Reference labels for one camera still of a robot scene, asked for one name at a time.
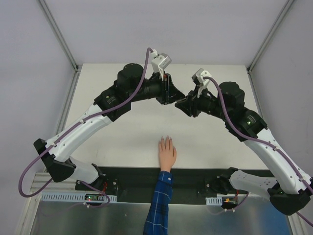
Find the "mannequin hand with long nails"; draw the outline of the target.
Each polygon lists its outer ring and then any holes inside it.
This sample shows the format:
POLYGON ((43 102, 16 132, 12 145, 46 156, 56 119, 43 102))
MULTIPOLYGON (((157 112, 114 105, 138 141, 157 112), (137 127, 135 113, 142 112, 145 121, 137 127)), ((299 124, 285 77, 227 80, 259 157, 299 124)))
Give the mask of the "mannequin hand with long nails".
POLYGON ((177 150, 173 145, 171 137, 162 137, 158 143, 158 158, 160 171, 171 172, 173 165, 177 159, 177 150))

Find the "blue plaid sleeve forearm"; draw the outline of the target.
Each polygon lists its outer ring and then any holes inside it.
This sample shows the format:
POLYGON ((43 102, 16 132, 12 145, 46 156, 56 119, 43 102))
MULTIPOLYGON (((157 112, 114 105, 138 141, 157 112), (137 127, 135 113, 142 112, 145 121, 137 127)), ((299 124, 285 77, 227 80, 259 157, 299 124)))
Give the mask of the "blue plaid sleeve forearm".
POLYGON ((161 171, 154 189, 151 205, 147 214, 143 234, 167 235, 169 203, 173 194, 173 175, 161 171))

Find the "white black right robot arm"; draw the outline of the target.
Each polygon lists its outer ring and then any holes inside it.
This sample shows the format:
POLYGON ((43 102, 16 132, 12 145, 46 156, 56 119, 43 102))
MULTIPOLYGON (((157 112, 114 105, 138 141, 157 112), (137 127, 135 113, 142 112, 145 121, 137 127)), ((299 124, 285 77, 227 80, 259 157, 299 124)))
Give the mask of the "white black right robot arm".
POLYGON ((227 194, 244 190, 261 196, 282 214, 303 209, 313 195, 313 179, 286 154, 259 114, 245 107, 245 92, 235 82, 223 82, 214 96, 203 85, 176 102, 189 117, 206 113, 224 121, 226 129, 249 147, 267 166, 272 177, 259 177, 230 167, 212 189, 227 194))

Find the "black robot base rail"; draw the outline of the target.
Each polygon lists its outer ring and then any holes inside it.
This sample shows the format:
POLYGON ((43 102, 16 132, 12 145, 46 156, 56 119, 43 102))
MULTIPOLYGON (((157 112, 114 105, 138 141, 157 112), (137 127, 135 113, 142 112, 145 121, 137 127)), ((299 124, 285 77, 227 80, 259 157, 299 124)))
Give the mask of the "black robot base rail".
POLYGON ((209 197, 233 194, 236 189, 227 182, 236 168, 173 169, 100 167, 100 177, 93 183, 77 180, 76 190, 97 189, 117 197, 123 203, 151 203, 157 196, 170 198, 172 204, 204 205, 209 197))

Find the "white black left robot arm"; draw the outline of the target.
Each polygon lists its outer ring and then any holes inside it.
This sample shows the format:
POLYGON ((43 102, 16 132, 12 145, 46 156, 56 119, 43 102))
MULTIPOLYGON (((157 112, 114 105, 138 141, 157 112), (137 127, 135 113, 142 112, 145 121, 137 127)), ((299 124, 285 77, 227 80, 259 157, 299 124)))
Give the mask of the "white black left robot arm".
POLYGON ((149 79, 139 64, 127 64, 118 72, 113 85, 104 90, 75 123, 48 139, 37 139, 34 147, 56 183, 74 179, 80 183, 77 190, 103 190, 105 175, 96 164, 74 159, 71 154, 93 134, 110 125, 131 110, 131 103, 154 98, 167 105, 184 98, 173 84, 170 74, 156 70, 149 79))

